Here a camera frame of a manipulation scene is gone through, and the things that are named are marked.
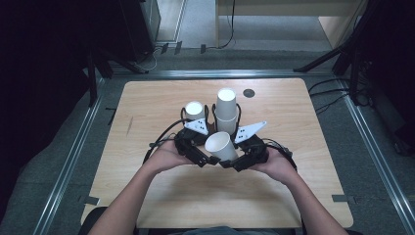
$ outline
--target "wrist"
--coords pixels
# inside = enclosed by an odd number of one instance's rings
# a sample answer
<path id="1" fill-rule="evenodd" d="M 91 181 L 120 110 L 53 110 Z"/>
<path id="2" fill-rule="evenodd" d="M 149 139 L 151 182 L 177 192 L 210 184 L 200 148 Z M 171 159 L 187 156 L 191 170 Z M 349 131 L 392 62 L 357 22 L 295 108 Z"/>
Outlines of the wrist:
<path id="1" fill-rule="evenodd" d="M 303 180 L 297 172 L 287 175 L 287 177 L 281 181 L 281 183 L 286 185 L 289 189 L 300 185 L 302 182 Z"/>
<path id="2" fill-rule="evenodd" d="M 139 171 L 142 171 L 142 173 L 152 177 L 155 177 L 161 172 L 161 170 L 154 167 L 150 162 L 146 162 L 145 164 L 143 164 L 139 168 Z"/>

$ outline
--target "person's left hand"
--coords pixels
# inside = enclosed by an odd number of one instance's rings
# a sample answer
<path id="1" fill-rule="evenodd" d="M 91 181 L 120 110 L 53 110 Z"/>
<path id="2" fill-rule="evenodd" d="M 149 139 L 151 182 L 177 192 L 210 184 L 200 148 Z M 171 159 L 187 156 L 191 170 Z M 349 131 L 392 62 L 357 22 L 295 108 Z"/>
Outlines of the person's left hand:
<path id="1" fill-rule="evenodd" d="M 179 165 L 191 164 L 192 161 L 178 154 L 174 141 L 168 140 L 156 149 L 143 166 L 148 166 L 156 173 L 160 173 Z"/>

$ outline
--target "white paper cup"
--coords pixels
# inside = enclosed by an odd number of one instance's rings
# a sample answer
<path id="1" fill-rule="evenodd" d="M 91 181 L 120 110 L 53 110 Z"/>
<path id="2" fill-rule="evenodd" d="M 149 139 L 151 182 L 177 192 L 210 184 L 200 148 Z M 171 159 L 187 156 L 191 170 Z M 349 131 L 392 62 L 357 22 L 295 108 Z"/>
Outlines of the white paper cup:
<path id="1" fill-rule="evenodd" d="M 205 149 L 221 161 L 233 161 L 238 158 L 231 138 L 226 132 L 212 134 L 205 143 Z"/>
<path id="2" fill-rule="evenodd" d="M 204 106 L 198 101 L 189 102 L 184 108 L 186 111 L 186 118 L 196 120 L 205 118 Z"/>
<path id="3" fill-rule="evenodd" d="M 236 115 L 236 93 L 231 88 L 222 88 L 217 92 L 215 115 L 229 120 Z"/>
<path id="4" fill-rule="evenodd" d="M 236 129 L 236 116 L 229 120 L 216 117 L 216 127 L 217 131 L 224 131 L 229 135 L 232 135 Z"/>

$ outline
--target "wooden tabletop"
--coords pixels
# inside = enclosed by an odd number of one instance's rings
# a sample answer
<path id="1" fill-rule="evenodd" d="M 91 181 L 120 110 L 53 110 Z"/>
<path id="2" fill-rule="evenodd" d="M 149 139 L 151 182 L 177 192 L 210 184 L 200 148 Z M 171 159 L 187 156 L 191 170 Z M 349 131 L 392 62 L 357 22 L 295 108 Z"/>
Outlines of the wooden tabletop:
<path id="1" fill-rule="evenodd" d="M 128 82 L 116 110 L 91 197 L 108 206 L 141 166 L 154 142 L 190 101 L 216 102 L 220 88 L 231 87 L 242 108 L 241 126 L 263 120 L 257 134 L 294 153 L 299 174 L 318 200 L 343 226 L 353 219 L 307 89 L 300 78 L 171 80 Z M 244 90 L 254 91 L 252 98 Z M 182 129 L 177 125 L 172 131 Z M 82 221 L 95 206 L 86 205 Z M 141 228 L 300 227 L 300 214 L 288 189 L 263 173 L 220 165 L 183 165 L 158 175 L 137 220 Z"/>

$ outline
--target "white triangular marker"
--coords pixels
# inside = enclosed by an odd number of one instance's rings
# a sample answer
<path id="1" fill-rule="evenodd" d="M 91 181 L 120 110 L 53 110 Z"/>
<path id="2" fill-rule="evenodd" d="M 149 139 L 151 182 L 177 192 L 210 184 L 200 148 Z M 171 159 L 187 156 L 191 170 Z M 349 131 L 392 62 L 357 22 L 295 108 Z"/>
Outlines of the white triangular marker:
<path id="1" fill-rule="evenodd" d="M 239 144 L 259 132 L 266 125 L 266 120 L 251 125 L 246 125 L 238 128 L 235 136 L 235 144 Z"/>
<path id="2" fill-rule="evenodd" d="M 186 122 L 184 127 L 199 132 L 203 135 L 208 135 L 207 123 L 204 118 Z"/>

